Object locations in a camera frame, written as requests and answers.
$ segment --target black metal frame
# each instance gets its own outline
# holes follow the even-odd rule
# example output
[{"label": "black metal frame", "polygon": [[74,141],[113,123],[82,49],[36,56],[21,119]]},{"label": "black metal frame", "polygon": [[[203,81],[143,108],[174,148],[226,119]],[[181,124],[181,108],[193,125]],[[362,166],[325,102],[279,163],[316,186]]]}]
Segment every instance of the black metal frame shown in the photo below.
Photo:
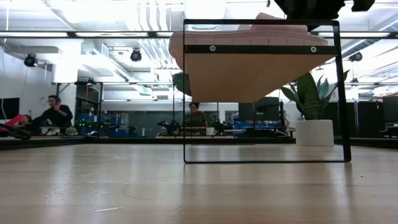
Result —
[{"label": "black metal frame", "polygon": [[53,85],[57,86],[57,98],[60,95],[60,87],[61,85],[84,85],[87,86],[87,84],[91,84],[91,85],[99,85],[100,89],[99,89],[99,97],[98,97],[98,118],[97,118],[97,123],[98,123],[98,127],[101,124],[101,109],[102,109],[102,101],[103,101],[103,93],[104,93],[104,83],[103,82],[74,82],[74,83],[52,83]]},{"label": "black metal frame", "polygon": [[[334,46],[253,46],[253,45],[186,45],[185,28],[187,25],[305,25],[305,26],[332,26]],[[186,158],[187,138],[183,132],[183,160],[191,164],[208,163],[278,163],[278,162],[349,162],[351,148],[349,143],[347,107],[343,76],[343,61],[341,56],[340,23],[338,21],[305,21],[305,20],[252,20],[252,19],[185,19],[183,22],[183,73],[185,72],[185,54],[328,54],[336,55],[336,71],[338,78],[339,122],[342,130],[342,145],[344,159],[339,160],[297,160],[297,161],[188,161]],[[185,76],[183,76],[183,92],[185,92]],[[185,94],[183,95],[183,114],[185,114]],[[223,144],[224,141],[213,139],[214,144]]]}]

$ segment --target wall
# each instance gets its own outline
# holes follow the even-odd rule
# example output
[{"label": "wall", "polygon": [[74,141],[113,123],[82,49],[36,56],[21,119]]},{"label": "wall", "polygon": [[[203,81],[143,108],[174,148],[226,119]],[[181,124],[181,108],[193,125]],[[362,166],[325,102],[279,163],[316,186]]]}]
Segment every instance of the wall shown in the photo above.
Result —
[{"label": "wall", "polygon": [[22,60],[5,54],[2,48],[0,67],[0,98],[20,98],[19,113],[29,114],[31,110],[33,118],[49,108],[47,97],[56,93],[51,72],[45,75],[42,68],[27,68]]}]

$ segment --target air duct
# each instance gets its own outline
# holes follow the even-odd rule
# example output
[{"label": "air duct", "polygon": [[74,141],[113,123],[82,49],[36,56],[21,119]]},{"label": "air duct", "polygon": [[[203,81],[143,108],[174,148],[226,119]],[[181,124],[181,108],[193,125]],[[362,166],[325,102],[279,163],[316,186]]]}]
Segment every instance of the air duct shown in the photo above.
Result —
[{"label": "air duct", "polygon": [[[95,46],[95,44],[87,43],[84,42],[82,44],[82,49],[84,49],[85,53],[87,55],[100,55],[101,57],[106,57],[102,53],[100,53],[98,50],[95,48],[91,49],[90,46]],[[117,75],[121,77],[125,82],[140,82],[139,80],[133,79],[132,75],[130,75],[128,72],[126,72],[123,68],[119,66],[117,62],[115,62],[113,59],[106,57],[110,63],[108,69],[112,71],[114,75]],[[139,91],[140,94],[142,95],[152,95],[153,91],[150,88],[146,88],[142,85],[131,85],[134,87],[137,91]]]},{"label": "air duct", "polygon": [[[387,27],[383,28],[380,30],[381,32],[397,32],[398,31],[398,20],[393,22],[392,24],[388,25]],[[341,55],[343,58],[349,57],[356,52],[359,52],[362,49],[365,49],[366,47],[369,47],[370,45],[375,44],[376,42],[379,42],[380,39],[366,39],[366,40],[360,40],[356,44],[353,45],[352,48],[345,50]]]},{"label": "air duct", "polygon": [[[166,3],[165,1],[160,1],[159,2],[159,24],[160,24],[160,29],[162,31],[168,31],[169,28],[167,27],[167,17],[166,17]],[[170,62],[170,64],[173,66],[173,60],[171,55],[169,54],[169,43],[165,40],[159,40],[161,43],[160,45],[162,46],[162,50],[164,52],[164,55],[166,57],[166,60]]]},{"label": "air duct", "polygon": [[[130,80],[128,78],[129,74],[128,72],[124,71],[122,68],[118,68],[118,66],[114,65],[115,68],[112,70],[112,72],[115,75],[120,76],[121,78],[124,79],[125,82],[139,82],[138,80]],[[140,94],[142,95],[146,95],[146,96],[152,96],[153,95],[153,91],[150,88],[146,88],[142,85],[137,85],[137,84],[133,84],[131,85],[133,88],[135,88],[137,91],[139,91]]]}]

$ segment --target ceiling light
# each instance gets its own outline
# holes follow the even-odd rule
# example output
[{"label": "ceiling light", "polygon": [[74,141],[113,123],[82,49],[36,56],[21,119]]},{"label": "ceiling light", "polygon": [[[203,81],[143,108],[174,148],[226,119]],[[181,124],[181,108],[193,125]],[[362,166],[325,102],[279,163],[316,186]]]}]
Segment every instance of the ceiling light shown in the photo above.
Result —
[{"label": "ceiling light", "polygon": [[173,85],[172,82],[131,82],[130,85]]},{"label": "ceiling light", "polygon": [[156,34],[158,37],[171,37],[171,35],[173,35],[173,32],[157,32]]},{"label": "ceiling light", "polygon": [[0,37],[68,37],[66,32],[0,32]]},{"label": "ceiling light", "polygon": [[127,101],[127,100],[103,100],[106,102],[123,102],[123,101]]},{"label": "ceiling light", "polygon": [[[333,37],[333,32],[319,32],[320,37]],[[377,37],[388,37],[389,32],[341,32],[340,37],[344,38],[377,38]]]},{"label": "ceiling light", "polygon": [[103,83],[103,85],[130,85],[128,82]]},{"label": "ceiling light", "polygon": [[147,32],[77,32],[78,37],[148,37]]}]

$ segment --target storage rack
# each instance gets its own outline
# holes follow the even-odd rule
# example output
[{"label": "storage rack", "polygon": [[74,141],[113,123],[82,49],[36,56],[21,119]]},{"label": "storage rack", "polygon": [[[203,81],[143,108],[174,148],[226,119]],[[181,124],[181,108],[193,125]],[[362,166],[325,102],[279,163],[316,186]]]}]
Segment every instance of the storage rack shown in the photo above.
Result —
[{"label": "storage rack", "polygon": [[[305,26],[332,26],[334,46],[276,46],[276,45],[187,45],[185,43],[186,27],[188,25],[305,25]],[[266,163],[266,162],[349,162],[351,148],[349,142],[346,95],[344,88],[343,61],[341,57],[340,23],[338,21],[306,21],[306,20],[253,20],[253,19],[185,19],[183,22],[183,73],[186,71],[186,54],[301,54],[301,55],[336,55],[336,71],[338,79],[338,106],[340,116],[341,136],[343,140],[343,159],[333,160],[294,160],[294,161],[188,161],[186,157],[187,138],[183,132],[183,160],[185,163]],[[183,92],[185,92],[185,76],[183,76]],[[183,114],[185,114],[185,95],[183,96]],[[225,141],[211,139],[212,144],[223,144]]]}]

